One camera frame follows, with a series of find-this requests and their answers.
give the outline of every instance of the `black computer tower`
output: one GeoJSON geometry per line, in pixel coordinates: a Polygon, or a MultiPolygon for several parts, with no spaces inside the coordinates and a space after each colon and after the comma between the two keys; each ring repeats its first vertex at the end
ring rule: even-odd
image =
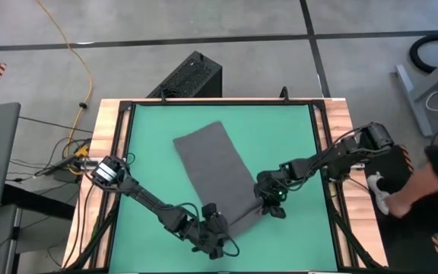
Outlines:
{"type": "Polygon", "coordinates": [[[222,66],[194,51],[149,95],[153,97],[222,97],[222,66]]]}

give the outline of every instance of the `person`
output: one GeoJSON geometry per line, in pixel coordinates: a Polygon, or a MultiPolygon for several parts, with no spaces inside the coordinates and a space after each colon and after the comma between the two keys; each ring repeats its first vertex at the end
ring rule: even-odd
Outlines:
{"type": "Polygon", "coordinates": [[[379,210],[397,219],[409,220],[418,228],[438,233],[438,145],[425,148],[427,163],[416,170],[398,191],[389,192],[389,182],[380,173],[368,177],[379,210]]]}

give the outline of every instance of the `black clamp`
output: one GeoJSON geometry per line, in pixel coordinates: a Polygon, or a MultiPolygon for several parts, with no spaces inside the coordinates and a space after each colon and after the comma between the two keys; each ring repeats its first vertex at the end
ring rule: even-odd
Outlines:
{"type": "Polygon", "coordinates": [[[288,89],[287,87],[283,86],[280,92],[280,98],[284,98],[283,102],[286,104],[290,103],[290,97],[288,96],[288,89]]]}
{"type": "Polygon", "coordinates": [[[120,101],[119,102],[119,112],[129,109],[133,105],[132,100],[120,101]]]}
{"type": "Polygon", "coordinates": [[[161,103],[162,104],[167,104],[167,97],[165,96],[165,91],[166,91],[167,89],[165,89],[165,88],[161,88],[160,89],[160,96],[161,96],[161,103]]]}

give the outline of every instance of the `white sneaker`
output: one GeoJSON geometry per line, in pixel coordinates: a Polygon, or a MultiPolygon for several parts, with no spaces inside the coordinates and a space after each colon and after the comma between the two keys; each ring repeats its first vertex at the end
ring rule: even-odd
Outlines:
{"type": "Polygon", "coordinates": [[[383,178],[383,176],[381,176],[381,174],[379,174],[379,172],[377,171],[376,174],[370,175],[367,178],[367,182],[368,182],[368,187],[370,188],[370,190],[373,191],[373,193],[375,195],[376,205],[378,206],[378,209],[384,215],[388,215],[389,208],[385,203],[385,198],[389,196],[389,193],[387,193],[386,191],[379,190],[379,187],[378,187],[378,181],[379,181],[379,179],[382,179],[382,178],[383,178]]]}

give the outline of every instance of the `black vacuum hose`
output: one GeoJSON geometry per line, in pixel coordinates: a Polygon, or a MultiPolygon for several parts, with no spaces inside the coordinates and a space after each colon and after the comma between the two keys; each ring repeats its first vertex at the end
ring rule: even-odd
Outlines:
{"type": "Polygon", "coordinates": [[[428,65],[427,63],[422,61],[422,59],[418,55],[418,49],[420,49],[420,47],[423,46],[424,44],[434,41],[438,41],[438,34],[422,37],[419,40],[417,40],[410,48],[410,53],[409,53],[410,60],[422,72],[431,73],[436,69],[436,67],[428,65]]]}

